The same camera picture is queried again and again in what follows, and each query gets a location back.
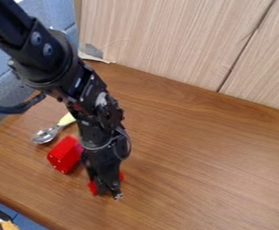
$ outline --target spoon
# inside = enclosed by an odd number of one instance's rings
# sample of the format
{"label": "spoon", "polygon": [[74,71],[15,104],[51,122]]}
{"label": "spoon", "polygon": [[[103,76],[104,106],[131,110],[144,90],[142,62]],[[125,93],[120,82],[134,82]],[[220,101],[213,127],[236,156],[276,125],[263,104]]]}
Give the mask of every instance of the spoon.
{"label": "spoon", "polygon": [[64,127],[75,122],[75,118],[68,112],[54,127],[39,130],[33,137],[32,142],[36,144],[45,144],[53,140],[58,132]]}

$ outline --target red block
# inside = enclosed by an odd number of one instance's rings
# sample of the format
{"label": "red block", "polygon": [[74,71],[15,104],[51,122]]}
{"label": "red block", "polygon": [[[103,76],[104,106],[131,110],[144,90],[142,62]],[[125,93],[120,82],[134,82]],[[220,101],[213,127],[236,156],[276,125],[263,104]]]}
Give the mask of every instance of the red block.
{"label": "red block", "polygon": [[60,172],[67,174],[81,159],[83,147],[76,137],[67,136],[48,153],[48,160]]}

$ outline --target table surface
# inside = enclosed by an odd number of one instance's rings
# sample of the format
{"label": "table surface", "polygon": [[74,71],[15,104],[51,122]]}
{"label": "table surface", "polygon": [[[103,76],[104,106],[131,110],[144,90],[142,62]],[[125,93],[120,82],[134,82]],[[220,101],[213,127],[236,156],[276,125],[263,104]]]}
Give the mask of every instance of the table surface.
{"label": "table surface", "polygon": [[116,64],[92,63],[126,111],[125,197],[93,197],[31,143],[65,113],[52,98],[0,123],[0,201],[54,229],[279,230],[279,111]]}

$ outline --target screw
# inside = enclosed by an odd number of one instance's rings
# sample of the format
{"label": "screw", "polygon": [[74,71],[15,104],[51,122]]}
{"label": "screw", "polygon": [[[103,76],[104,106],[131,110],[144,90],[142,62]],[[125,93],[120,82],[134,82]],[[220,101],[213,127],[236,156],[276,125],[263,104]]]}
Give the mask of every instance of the screw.
{"label": "screw", "polygon": [[49,43],[45,43],[43,47],[43,56],[50,56],[53,53],[53,48]]}
{"label": "screw", "polygon": [[14,64],[14,61],[12,61],[12,60],[8,61],[8,66],[12,66],[13,64]]}
{"label": "screw", "polygon": [[31,34],[31,44],[33,46],[38,46],[42,42],[42,36],[39,32],[34,31]]}

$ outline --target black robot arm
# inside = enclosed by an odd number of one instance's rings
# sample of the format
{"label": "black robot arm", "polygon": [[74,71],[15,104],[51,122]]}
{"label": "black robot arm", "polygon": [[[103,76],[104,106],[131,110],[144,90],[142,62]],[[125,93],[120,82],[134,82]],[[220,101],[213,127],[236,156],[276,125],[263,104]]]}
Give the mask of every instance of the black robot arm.
{"label": "black robot arm", "polygon": [[130,140],[121,124],[123,111],[106,84],[78,58],[63,32],[45,28],[13,0],[0,0],[0,49],[28,86],[65,103],[80,130],[90,180],[100,194],[121,198],[119,166],[130,154]]}

